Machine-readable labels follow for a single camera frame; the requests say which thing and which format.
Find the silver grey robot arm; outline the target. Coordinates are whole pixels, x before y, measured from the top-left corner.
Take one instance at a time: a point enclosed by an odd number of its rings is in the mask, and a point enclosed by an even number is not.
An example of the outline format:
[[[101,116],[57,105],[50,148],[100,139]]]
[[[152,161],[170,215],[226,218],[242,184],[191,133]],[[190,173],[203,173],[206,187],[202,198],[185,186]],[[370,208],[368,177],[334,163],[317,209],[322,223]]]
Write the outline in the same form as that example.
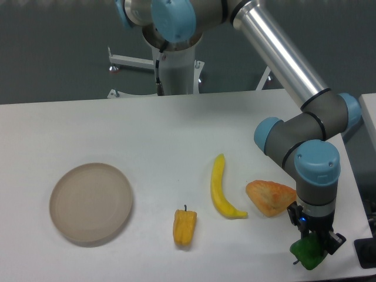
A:
[[[254,141],[296,181],[297,199],[287,211],[302,238],[315,234],[324,254],[335,253],[345,237],[332,227],[340,157],[328,140],[359,121],[357,100],[331,91],[262,1],[116,1],[115,7],[123,26],[142,27],[145,39],[157,50],[153,71],[159,96],[194,92],[194,61],[182,66],[171,59],[163,66],[164,56],[193,48],[203,32],[225,22],[246,36],[301,110],[286,122],[263,120]]]

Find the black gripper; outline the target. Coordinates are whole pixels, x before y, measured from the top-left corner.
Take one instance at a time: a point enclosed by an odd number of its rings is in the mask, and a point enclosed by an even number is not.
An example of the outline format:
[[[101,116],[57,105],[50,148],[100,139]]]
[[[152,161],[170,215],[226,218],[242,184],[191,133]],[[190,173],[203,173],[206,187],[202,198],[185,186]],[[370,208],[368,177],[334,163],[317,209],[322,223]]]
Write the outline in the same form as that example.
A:
[[[298,228],[301,238],[310,233],[323,235],[323,249],[333,255],[344,243],[345,237],[333,232],[335,201],[323,206],[313,206],[306,202],[293,202],[287,208],[291,223]]]

